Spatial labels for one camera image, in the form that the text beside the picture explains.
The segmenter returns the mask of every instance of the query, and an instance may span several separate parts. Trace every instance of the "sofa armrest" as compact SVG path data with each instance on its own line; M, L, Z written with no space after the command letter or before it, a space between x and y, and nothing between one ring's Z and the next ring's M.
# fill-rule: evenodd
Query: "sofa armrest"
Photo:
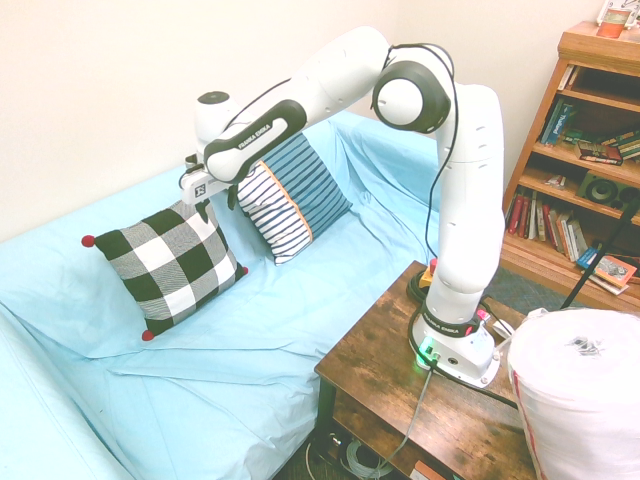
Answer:
M2 478L132 479L24 342L23 327L7 315L0 309Z

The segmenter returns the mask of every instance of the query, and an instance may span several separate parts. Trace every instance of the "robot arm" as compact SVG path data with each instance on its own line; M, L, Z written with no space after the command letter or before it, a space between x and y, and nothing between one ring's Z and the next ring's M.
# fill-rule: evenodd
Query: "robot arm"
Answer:
M454 83L443 50L390 47L378 31L360 27L259 98L252 109L262 112L258 116L227 94L204 95L196 110L198 164L181 179L183 201L198 203L238 184L267 152L372 89L373 109L383 123L435 131L438 142L440 258L425 314L413 327L414 343L428 340L433 358L448 360L442 369L485 386L498 363L493 339L474 315L497 269L504 231L502 119L492 90Z

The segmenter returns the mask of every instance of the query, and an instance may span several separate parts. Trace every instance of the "speaker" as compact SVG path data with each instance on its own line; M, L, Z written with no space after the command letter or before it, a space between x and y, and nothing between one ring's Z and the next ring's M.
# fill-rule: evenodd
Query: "speaker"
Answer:
M579 197L617 210L624 210L639 195L640 189L630 187L624 183L614 182L608 178L598 177L591 171L587 172L582 185L578 189Z

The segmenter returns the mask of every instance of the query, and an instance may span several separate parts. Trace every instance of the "paper towel roll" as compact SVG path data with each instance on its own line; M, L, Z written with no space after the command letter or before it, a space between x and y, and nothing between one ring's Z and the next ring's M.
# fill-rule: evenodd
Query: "paper towel roll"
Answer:
M512 337L509 375L541 480L640 480L640 318L565 310Z

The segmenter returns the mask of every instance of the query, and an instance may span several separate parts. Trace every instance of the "sofa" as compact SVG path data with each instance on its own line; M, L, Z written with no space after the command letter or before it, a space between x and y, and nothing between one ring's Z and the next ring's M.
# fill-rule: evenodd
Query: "sofa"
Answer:
M182 167L0 244L0 478L268 479L287 462L314 427L315 365L426 261L437 173L434 140L351 113L304 135L350 211L276 266L214 195L249 273L152 341L109 262L80 240L174 203Z

